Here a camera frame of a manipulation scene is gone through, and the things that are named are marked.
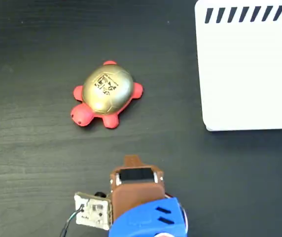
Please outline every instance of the red turtle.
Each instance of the red turtle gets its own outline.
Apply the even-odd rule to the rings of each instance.
[[[132,76],[114,61],[106,61],[85,81],[73,95],[82,103],[71,111],[71,118],[79,126],[87,126],[95,117],[102,118],[104,126],[116,128],[118,115],[131,102],[142,96],[143,87],[133,82]]]

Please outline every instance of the gold turtle shell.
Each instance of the gold turtle shell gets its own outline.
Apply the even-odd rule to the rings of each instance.
[[[96,114],[118,112],[130,99],[134,90],[131,75],[118,65],[97,68],[85,81],[83,102]]]

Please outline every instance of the dark wooden table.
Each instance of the dark wooden table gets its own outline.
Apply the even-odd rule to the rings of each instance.
[[[57,237],[73,194],[107,192],[125,154],[165,171],[190,237],[282,237],[282,131],[206,131],[194,3],[0,0],[0,237]],[[72,90],[109,59],[144,95],[117,129],[81,129]]]

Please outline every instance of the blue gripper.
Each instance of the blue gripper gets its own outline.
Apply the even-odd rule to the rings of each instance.
[[[108,237],[154,237],[159,233],[187,237],[176,197],[148,202],[125,212],[113,223]]]

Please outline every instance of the cable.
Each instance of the cable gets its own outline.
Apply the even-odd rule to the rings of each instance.
[[[69,228],[69,224],[70,224],[71,220],[72,220],[78,213],[84,211],[84,210],[83,210],[83,207],[84,207],[84,204],[82,204],[78,210],[76,210],[74,213],[72,213],[72,215],[68,218],[67,222],[65,223],[65,225],[64,225],[64,227],[63,227],[63,229],[62,229],[62,231],[61,231],[61,233],[60,233],[60,235],[59,235],[59,237],[66,237],[67,231],[68,231],[68,228]]]

